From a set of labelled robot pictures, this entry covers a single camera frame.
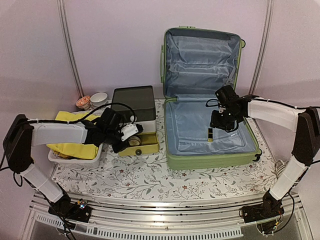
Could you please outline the round cream compact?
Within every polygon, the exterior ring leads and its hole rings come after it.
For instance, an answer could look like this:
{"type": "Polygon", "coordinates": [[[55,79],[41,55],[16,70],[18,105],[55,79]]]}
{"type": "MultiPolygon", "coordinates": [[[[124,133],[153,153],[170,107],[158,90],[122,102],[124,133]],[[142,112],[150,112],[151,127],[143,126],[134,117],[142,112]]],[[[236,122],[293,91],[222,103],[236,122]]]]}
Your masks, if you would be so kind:
{"type": "Polygon", "coordinates": [[[128,143],[130,147],[136,147],[142,144],[142,140],[139,136],[131,136],[128,138],[128,143]]]}

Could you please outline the plain yellow garment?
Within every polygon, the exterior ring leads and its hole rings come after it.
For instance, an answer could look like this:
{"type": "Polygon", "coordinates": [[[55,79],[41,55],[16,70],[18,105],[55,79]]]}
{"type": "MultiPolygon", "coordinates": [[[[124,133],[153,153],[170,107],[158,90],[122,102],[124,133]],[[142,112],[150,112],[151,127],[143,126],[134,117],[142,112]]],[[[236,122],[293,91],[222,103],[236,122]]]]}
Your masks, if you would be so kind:
{"type": "MultiPolygon", "coordinates": [[[[81,123],[77,123],[76,125],[71,124],[63,124],[62,129],[59,129],[57,133],[55,133],[54,140],[57,140],[57,142],[49,143],[49,144],[63,144],[63,143],[75,143],[75,144],[84,144],[84,145],[91,145],[91,144],[85,144],[86,136],[85,136],[86,130],[81,128],[81,123]]],[[[95,157],[93,160],[82,160],[79,158],[72,158],[67,155],[63,155],[61,153],[55,153],[50,149],[50,152],[48,154],[48,159],[51,162],[57,162],[57,163],[68,163],[68,164],[86,164],[95,162],[100,157],[101,151],[102,151],[102,145],[98,147],[98,154],[97,157],[95,157]]]]}

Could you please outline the drawer cabinet with dark top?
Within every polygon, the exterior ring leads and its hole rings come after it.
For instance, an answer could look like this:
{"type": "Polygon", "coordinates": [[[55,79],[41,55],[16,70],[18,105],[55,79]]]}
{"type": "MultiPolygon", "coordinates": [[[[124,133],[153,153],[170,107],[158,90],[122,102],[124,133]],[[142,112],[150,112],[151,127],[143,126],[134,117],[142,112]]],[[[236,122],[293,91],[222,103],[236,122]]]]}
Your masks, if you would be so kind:
{"type": "Polygon", "coordinates": [[[130,123],[143,126],[143,131],[134,135],[141,138],[141,145],[130,146],[117,154],[124,157],[157,153],[160,146],[153,87],[146,85],[117,88],[113,92],[112,102],[111,108],[123,117],[122,126],[130,123]]]}

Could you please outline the green hard-shell suitcase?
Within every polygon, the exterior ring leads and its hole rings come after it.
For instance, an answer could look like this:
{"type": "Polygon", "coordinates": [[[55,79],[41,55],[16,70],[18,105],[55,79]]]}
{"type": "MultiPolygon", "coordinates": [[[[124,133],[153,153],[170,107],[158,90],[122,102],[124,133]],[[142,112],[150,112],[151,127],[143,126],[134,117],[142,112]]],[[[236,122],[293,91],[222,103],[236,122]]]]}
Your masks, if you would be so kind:
{"type": "Polygon", "coordinates": [[[196,170],[257,162],[262,150],[247,120],[236,131],[213,129],[208,142],[215,92],[233,88],[245,46],[235,34],[211,29],[174,27],[164,33],[160,79],[163,84],[167,165],[196,170]]]}

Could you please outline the white plastic mesh basket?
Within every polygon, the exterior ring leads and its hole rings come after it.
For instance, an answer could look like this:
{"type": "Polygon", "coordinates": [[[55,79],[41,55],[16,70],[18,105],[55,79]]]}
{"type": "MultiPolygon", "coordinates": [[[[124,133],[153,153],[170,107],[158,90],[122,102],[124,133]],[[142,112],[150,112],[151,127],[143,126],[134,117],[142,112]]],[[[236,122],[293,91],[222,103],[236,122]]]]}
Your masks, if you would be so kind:
{"type": "MultiPolygon", "coordinates": [[[[67,111],[59,111],[55,117],[57,121],[75,121],[84,117],[86,113],[71,113],[67,111]]],[[[76,159],[93,160],[97,157],[99,148],[94,144],[79,143],[53,143],[46,145],[55,153],[60,153],[76,159]]]]}

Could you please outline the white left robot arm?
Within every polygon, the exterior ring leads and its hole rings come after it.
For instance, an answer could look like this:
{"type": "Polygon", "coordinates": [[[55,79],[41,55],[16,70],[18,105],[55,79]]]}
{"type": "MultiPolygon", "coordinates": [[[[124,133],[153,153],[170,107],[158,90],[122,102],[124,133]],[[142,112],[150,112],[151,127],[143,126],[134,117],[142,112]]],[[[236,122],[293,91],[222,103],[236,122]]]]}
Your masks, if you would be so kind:
{"type": "Polygon", "coordinates": [[[88,223],[93,209],[83,198],[73,202],[63,187],[51,178],[50,171],[43,168],[54,165],[48,158],[48,145],[83,144],[99,148],[107,144],[115,152],[121,152],[129,147],[130,137],[144,130],[136,122],[135,115],[130,123],[125,123],[122,115],[110,107],[90,120],[93,113],[75,120],[30,119],[18,114],[2,142],[6,168],[42,194],[49,204],[48,213],[64,222],[88,223]]]}

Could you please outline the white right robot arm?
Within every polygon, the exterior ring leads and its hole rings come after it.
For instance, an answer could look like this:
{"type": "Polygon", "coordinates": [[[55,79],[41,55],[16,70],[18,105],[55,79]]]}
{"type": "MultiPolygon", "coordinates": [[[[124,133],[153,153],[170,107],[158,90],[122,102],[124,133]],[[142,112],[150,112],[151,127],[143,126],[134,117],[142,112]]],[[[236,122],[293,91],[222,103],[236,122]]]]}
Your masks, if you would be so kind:
{"type": "Polygon", "coordinates": [[[211,114],[210,126],[232,132],[247,118],[274,125],[281,133],[293,138],[288,143],[280,134],[264,132],[264,138],[274,157],[287,161],[282,173],[262,197],[258,205],[240,209],[245,223],[267,220],[284,214],[282,200],[316,162],[320,151],[319,106],[295,106],[265,99],[257,95],[239,96],[233,87],[226,85],[215,92],[218,110],[211,114]]]}

